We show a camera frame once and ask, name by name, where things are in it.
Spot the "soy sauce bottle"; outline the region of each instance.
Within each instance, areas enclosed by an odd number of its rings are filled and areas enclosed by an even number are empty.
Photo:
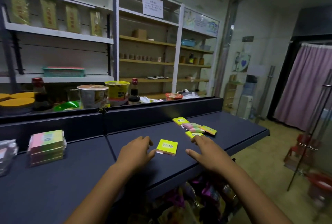
[[[130,91],[130,96],[128,98],[128,103],[130,105],[133,104],[139,104],[139,90],[137,88],[138,85],[138,79],[133,78],[131,82],[131,91]]]
[[[44,81],[41,77],[32,78],[32,85],[34,87],[35,102],[34,111],[45,111],[52,109],[52,104],[48,101]]]

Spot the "floor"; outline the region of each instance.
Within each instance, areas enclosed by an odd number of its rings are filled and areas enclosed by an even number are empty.
[[[309,182],[305,177],[296,176],[287,192],[293,172],[284,167],[283,159],[289,148],[296,143],[301,131],[277,124],[261,121],[260,125],[270,130],[271,136],[263,138],[252,146],[233,156],[261,189],[276,203],[293,223],[309,224],[316,214],[313,200],[307,195]],[[244,209],[241,209],[230,224],[250,224]],[[332,206],[320,215],[317,224],[332,223]]]

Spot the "yellow sticky note pad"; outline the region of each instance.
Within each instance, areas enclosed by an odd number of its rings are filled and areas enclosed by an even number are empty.
[[[214,129],[210,128],[210,127],[207,127],[207,126],[201,126],[201,128],[203,130],[205,130],[207,133],[210,133],[212,135],[215,135],[217,133],[216,130],[214,130]]]
[[[173,118],[172,120],[178,125],[182,125],[183,123],[189,123],[189,121],[187,119],[185,119],[184,117],[177,117],[177,118]]]
[[[157,151],[175,156],[177,148],[178,148],[177,142],[161,139],[157,146]]]
[[[189,138],[194,138],[196,135],[198,135],[198,136],[203,136],[204,135],[202,133],[193,133],[193,132],[190,132],[190,131],[186,131],[186,134],[189,136]]]

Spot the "pink curtain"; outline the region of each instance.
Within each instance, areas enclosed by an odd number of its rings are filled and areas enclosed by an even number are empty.
[[[331,68],[332,46],[302,43],[274,117],[306,130]]]

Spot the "teal plastic basket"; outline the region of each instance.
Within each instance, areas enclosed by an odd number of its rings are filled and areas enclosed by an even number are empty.
[[[84,68],[76,67],[45,67],[45,77],[84,77]]]

